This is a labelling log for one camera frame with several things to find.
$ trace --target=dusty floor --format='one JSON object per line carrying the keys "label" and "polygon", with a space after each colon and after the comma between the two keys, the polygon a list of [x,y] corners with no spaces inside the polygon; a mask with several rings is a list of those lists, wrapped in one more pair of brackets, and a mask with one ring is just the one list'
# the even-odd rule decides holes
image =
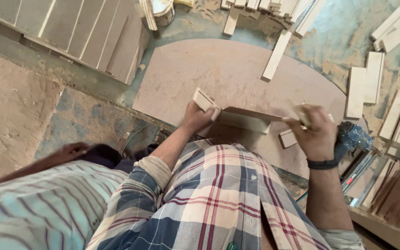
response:
{"label": "dusty floor", "polygon": [[0,55],[0,177],[31,162],[63,88]]}

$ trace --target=person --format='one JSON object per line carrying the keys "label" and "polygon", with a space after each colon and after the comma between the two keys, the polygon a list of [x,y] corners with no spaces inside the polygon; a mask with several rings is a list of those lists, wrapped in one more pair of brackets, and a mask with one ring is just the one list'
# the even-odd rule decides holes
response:
{"label": "person", "polygon": [[[299,121],[286,119],[285,122],[295,133],[310,168],[306,215],[274,168],[261,156],[239,144],[220,144],[213,139],[188,143],[194,133],[212,122],[213,114],[212,110],[201,111],[191,101],[178,129],[149,156],[137,159],[129,174],[77,160],[1,183],[0,200],[6,195],[4,192],[10,192],[8,207],[13,205],[10,202],[19,201],[24,192],[40,193],[39,188],[47,187],[32,189],[36,189],[36,185],[47,185],[50,181],[57,182],[57,185],[53,186],[52,191],[43,193],[56,196],[55,202],[66,201],[64,195],[70,195],[71,192],[64,192],[61,185],[69,186],[56,178],[65,179],[67,174],[76,169],[81,170],[79,174],[91,176],[82,179],[96,179],[94,183],[84,183],[87,189],[91,188],[90,185],[103,186],[105,181],[112,181],[105,178],[101,180],[100,176],[113,178],[115,175],[122,178],[121,181],[115,179],[120,182],[117,186],[115,181],[112,182],[115,187],[109,189],[112,193],[110,199],[106,198],[109,192],[105,191],[106,211],[99,226],[95,217],[87,223],[83,220],[76,222],[75,217],[80,216],[79,213],[85,211],[86,206],[75,206],[76,210],[73,210],[69,207],[70,201],[66,209],[62,208],[61,214],[65,217],[61,219],[63,222],[59,222],[57,216],[54,220],[49,219],[52,215],[45,210],[21,217],[15,212],[4,215],[0,208],[0,216],[5,216],[0,222],[7,222],[4,223],[6,226],[14,227],[0,233],[0,240],[4,241],[0,246],[8,246],[12,241],[19,248],[27,249],[40,249],[41,244],[47,246],[43,249],[76,249],[83,245],[88,250],[363,249],[361,239],[354,232],[339,183],[337,163],[334,162],[336,125],[322,107],[303,105],[302,109],[311,121],[307,130],[301,128]],[[82,152],[70,152],[84,156],[87,154],[85,151],[86,148]],[[94,172],[94,166],[97,166],[98,172]],[[60,171],[66,171],[66,174],[52,176],[52,173],[59,174]],[[26,185],[30,182],[34,182],[35,186]],[[22,188],[23,193],[17,186],[12,186],[16,183],[20,183],[18,187]],[[54,194],[53,190],[63,192]],[[41,200],[43,193],[36,196]],[[76,194],[73,194],[73,199],[73,205],[80,200]],[[33,224],[31,218],[36,218],[37,224]],[[51,227],[47,224],[50,221],[60,225]],[[41,222],[45,229],[38,230],[36,227]],[[52,230],[56,231],[53,238],[47,233]]]}

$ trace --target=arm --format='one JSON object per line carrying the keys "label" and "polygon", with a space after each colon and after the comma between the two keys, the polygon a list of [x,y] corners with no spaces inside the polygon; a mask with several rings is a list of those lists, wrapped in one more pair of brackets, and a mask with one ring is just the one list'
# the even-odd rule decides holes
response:
{"label": "arm", "polygon": [[[333,160],[336,125],[320,106],[302,105],[301,108],[310,118],[311,126],[308,129],[302,129],[301,123],[294,119],[286,122],[296,135],[307,159],[314,162]],[[306,215],[317,229],[354,230],[337,168],[310,169]]]}
{"label": "arm", "polygon": [[213,110],[205,113],[195,102],[188,104],[180,127],[151,155],[136,162],[136,168],[112,195],[103,221],[86,250],[125,249],[155,229],[153,222],[147,222],[157,211],[158,196],[169,182],[188,140],[212,122],[212,115]]}
{"label": "arm", "polygon": [[66,162],[70,162],[73,159],[85,154],[88,148],[89,145],[83,142],[64,145],[61,149],[52,153],[51,155],[33,162],[24,168],[18,169],[13,173],[9,173],[4,177],[1,177],[0,183],[24,177],[29,174],[38,173]]}

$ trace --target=semicircular mdf board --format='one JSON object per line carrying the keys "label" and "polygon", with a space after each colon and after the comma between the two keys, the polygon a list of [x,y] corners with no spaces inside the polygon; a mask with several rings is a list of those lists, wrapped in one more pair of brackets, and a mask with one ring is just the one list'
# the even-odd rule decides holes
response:
{"label": "semicircular mdf board", "polygon": [[[297,118],[290,100],[321,105],[339,124],[346,95],[314,69],[282,56],[270,82],[260,79],[272,51],[259,46],[222,39],[191,39],[155,49],[136,96],[133,109],[172,125],[179,125],[197,87],[220,107],[264,112]],[[355,121],[364,129],[364,119]],[[272,165],[308,179],[306,156],[295,144],[285,150],[278,135],[288,128],[271,123],[268,134],[248,135],[233,127],[221,128],[236,142],[264,157]]]}

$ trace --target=shirt sleeve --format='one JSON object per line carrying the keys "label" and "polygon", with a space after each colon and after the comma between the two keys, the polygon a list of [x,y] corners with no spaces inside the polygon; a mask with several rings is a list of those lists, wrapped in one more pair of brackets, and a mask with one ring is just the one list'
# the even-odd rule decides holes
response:
{"label": "shirt sleeve", "polygon": [[158,196],[172,175],[169,167],[156,156],[145,157],[134,166],[129,177],[112,194],[87,250],[128,248],[157,211]]}

